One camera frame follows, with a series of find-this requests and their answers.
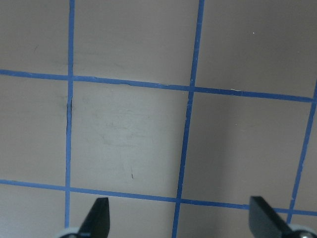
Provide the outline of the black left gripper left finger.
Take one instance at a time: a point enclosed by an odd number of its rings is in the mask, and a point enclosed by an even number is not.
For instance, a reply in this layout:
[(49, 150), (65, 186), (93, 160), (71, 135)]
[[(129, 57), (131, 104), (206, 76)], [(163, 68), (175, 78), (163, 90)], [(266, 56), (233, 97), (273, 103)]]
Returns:
[(79, 238), (107, 238), (110, 230), (109, 200), (97, 198), (79, 228)]

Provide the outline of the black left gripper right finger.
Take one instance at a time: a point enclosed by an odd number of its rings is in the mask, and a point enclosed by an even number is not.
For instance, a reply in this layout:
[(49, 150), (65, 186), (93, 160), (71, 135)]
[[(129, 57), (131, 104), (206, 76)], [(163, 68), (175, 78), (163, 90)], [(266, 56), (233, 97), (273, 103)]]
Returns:
[(249, 228), (255, 238), (297, 237), (297, 231), (292, 230), (261, 196), (250, 197)]

